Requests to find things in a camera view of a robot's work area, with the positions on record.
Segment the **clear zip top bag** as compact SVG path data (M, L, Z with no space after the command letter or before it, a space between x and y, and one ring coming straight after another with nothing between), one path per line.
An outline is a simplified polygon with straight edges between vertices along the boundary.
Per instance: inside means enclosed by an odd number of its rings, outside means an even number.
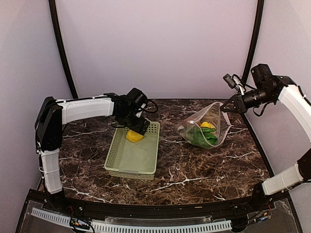
M221 102L214 102L177 124L177 133L188 143L205 149L219 147L231 128Z

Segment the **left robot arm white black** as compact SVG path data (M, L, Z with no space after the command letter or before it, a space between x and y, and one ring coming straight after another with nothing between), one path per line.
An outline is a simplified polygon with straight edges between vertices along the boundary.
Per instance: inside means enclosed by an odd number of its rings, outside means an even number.
M71 100L44 99L35 121L35 148L41 161L45 188L51 194L51 206L59 212L69 207L68 200L60 194L63 191L59 167L63 126L76 120L113 116L117 123L115 128L127 127L145 135L150 121L139 114L147 112L150 102L151 99L137 88L125 95L105 93Z

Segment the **yellow lemon top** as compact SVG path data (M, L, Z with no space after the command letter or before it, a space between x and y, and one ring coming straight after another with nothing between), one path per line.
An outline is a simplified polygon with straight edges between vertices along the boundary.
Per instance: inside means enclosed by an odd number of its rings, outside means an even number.
M144 138L144 136L135 131L129 130L126 135L126 138L128 141L132 143L136 143L136 142L141 141Z

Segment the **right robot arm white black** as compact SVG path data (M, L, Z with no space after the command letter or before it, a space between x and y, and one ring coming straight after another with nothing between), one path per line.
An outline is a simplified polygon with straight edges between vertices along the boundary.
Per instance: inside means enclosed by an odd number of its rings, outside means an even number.
M245 91L244 84L237 75L224 75L223 79L232 89L239 88L221 107L224 113L244 114L248 109L255 109L270 103L283 104L301 125L307 136L311 135L311 103L290 77L274 75L267 64L258 64L251 69L255 88ZM311 180L311 152L307 151L293 166L256 184L248 207L261 210L268 203L269 197L285 190L290 190Z

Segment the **green white bok choy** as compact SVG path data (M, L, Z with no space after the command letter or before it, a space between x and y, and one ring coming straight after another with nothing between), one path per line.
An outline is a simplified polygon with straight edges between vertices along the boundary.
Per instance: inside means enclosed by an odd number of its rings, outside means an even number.
M209 127L193 127L187 133L188 141L195 146L209 147L217 141L216 129Z

